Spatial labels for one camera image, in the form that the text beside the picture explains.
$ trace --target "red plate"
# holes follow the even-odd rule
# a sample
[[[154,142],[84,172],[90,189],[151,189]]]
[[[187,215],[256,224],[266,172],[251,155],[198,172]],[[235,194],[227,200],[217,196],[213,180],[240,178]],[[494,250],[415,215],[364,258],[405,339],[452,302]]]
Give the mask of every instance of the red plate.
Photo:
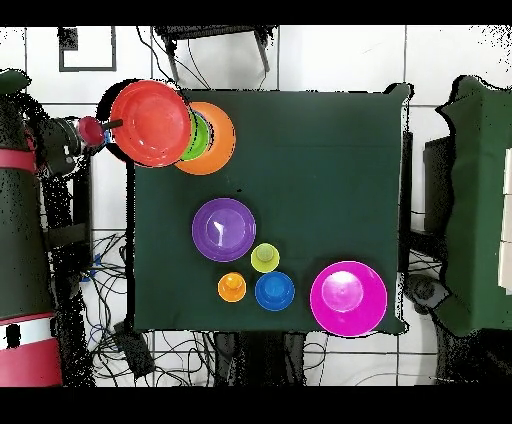
[[[123,125],[112,133],[119,148],[142,165],[161,167],[181,157],[190,140],[190,116],[176,91],[158,81],[125,87],[112,105],[110,120]]]

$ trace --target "orange plate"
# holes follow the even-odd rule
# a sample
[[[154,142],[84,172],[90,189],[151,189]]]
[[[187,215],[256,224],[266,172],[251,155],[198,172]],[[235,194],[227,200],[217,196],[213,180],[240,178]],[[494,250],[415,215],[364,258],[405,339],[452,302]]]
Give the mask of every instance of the orange plate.
[[[218,171],[235,150],[235,128],[226,113],[215,105],[205,102],[190,103],[190,108],[199,112],[213,129],[213,140],[209,149],[196,159],[180,161],[176,166],[192,175],[207,175]]]

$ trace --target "floor tile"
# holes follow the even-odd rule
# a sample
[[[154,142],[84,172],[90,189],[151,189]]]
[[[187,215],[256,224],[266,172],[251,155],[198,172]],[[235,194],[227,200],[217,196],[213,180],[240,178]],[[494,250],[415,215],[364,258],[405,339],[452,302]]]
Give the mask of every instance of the floor tile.
[[[101,240],[109,236],[114,236],[115,238]],[[119,254],[119,247],[126,244],[126,241],[125,239],[120,238],[121,236],[123,236],[123,233],[121,232],[95,231],[93,233],[95,246],[94,253],[102,254],[102,263],[105,265],[108,264],[108,267],[123,266],[123,261]],[[112,248],[107,253],[105,253],[109,245],[112,246]],[[126,317],[126,280],[118,277],[117,270],[109,270],[105,268],[97,270],[94,278],[97,280],[97,289],[95,288],[94,282],[92,280],[80,283],[82,296],[87,307],[86,313],[88,320],[84,319],[84,325],[86,340],[90,349],[94,348],[97,341],[101,338],[101,330],[95,331],[97,329],[99,330],[99,328],[95,327],[92,329],[91,324],[105,327],[107,325],[108,319],[107,308],[99,300],[98,291],[100,291],[102,298],[106,300],[106,303],[109,307],[109,328],[111,331],[113,331],[114,324],[124,320]],[[148,336],[148,341],[151,340],[152,335]]]
[[[135,387],[134,376],[133,373],[130,372],[128,368],[128,363],[120,358],[123,357],[122,354],[108,354],[113,359],[103,358],[103,362],[106,364],[103,365],[98,357],[94,358],[94,364],[100,367],[99,369],[95,369],[94,376],[96,381],[96,387],[116,387],[116,383],[118,387]],[[110,369],[114,378],[110,376],[110,373],[107,370]],[[148,383],[151,384],[152,375],[148,375]],[[146,382],[143,378],[137,381],[137,387],[146,386]]]
[[[203,355],[203,360],[206,361],[206,355]],[[155,365],[157,370],[155,372],[155,386],[156,387],[170,387],[179,386],[180,381],[170,375],[165,374],[163,371],[172,373],[178,377],[183,378],[187,384],[192,383],[193,386],[213,386],[213,376],[210,375],[208,382],[208,371],[206,366],[199,359],[197,352],[188,353],[154,353]],[[210,359],[210,366],[212,372],[215,370],[215,364]]]
[[[363,355],[330,353],[323,363],[313,369],[306,369],[318,364],[317,354],[304,355],[305,376],[308,386],[361,386],[361,385],[396,385],[396,354]]]
[[[126,164],[107,149],[92,158],[93,228],[126,228]]]
[[[0,27],[0,69],[25,70],[23,27]]]
[[[141,27],[140,30],[149,38],[149,27]],[[71,53],[71,57],[75,55],[73,60],[88,63],[87,66],[103,63],[110,51],[110,46],[106,46],[110,41],[105,39],[104,32],[81,29],[78,52]],[[101,48],[94,47],[100,43]],[[105,90],[119,81],[151,77],[151,51],[140,42],[135,27],[116,27],[116,54],[116,72],[59,72],[57,28],[28,28],[27,73],[32,78],[28,93],[42,103],[98,103]]]
[[[399,386],[423,386],[435,383],[437,357],[435,355],[403,355],[398,363]]]
[[[400,352],[436,353],[436,329],[430,315],[418,314],[413,303],[405,297],[402,306],[403,318],[409,324],[409,330],[399,336]]]
[[[277,89],[277,29],[273,39],[269,38],[265,49],[270,71],[265,77],[263,62],[258,51],[254,33],[218,35],[190,40],[190,51],[195,64],[211,88],[257,89],[261,84],[262,90]],[[158,57],[158,64],[167,76],[173,78],[164,42],[154,35],[153,48]],[[192,62],[186,40],[178,41],[176,58],[189,68],[199,78],[199,72]],[[178,84],[184,88],[204,88],[188,70],[176,63]],[[156,60],[153,62],[154,77],[166,79],[160,72]]]
[[[283,25],[283,91],[382,92],[403,81],[404,25]]]
[[[326,337],[327,335],[322,332],[308,333],[304,351],[322,352],[322,347],[325,344]],[[343,353],[396,353],[396,346],[396,336],[389,334],[374,333],[365,337],[357,338],[345,338],[331,335],[329,336],[329,341],[327,343],[327,351]]]
[[[96,105],[49,105],[43,104],[43,109],[50,116],[50,118],[66,118],[68,116],[76,116],[82,118],[84,116],[96,116]]]
[[[197,335],[198,346],[200,350],[204,349],[203,339]],[[166,352],[176,350],[178,352],[187,352],[189,349],[196,348],[194,335],[191,331],[156,331],[155,332],[155,351]]]
[[[415,212],[425,211],[425,143],[450,135],[444,118],[430,107],[413,107],[409,112],[409,131],[413,133],[412,150],[412,196],[411,208]],[[411,228],[423,230],[423,215],[411,215]]]
[[[510,86],[509,32],[496,25],[407,26],[406,81],[414,84],[415,91],[411,103],[444,104],[460,75]]]

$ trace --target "red cylinder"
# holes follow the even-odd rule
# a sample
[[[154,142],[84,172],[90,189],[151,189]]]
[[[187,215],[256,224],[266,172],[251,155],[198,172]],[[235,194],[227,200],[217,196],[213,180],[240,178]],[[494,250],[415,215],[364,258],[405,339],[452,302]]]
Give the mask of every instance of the red cylinder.
[[[53,316],[50,312],[0,321],[0,387],[62,385],[59,345],[51,332]],[[12,347],[16,333],[17,347]]]

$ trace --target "white box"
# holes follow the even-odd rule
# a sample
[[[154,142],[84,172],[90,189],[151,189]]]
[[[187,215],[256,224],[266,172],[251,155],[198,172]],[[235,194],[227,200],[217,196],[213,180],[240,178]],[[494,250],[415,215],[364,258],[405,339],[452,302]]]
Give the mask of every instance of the white box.
[[[503,181],[503,194],[512,194],[512,149],[505,154],[505,178]]]
[[[512,243],[500,243],[498,285],[512,290]]]
[[[512,194],[505,194],[505,198],[503,199],[501,240],[512,243]]]

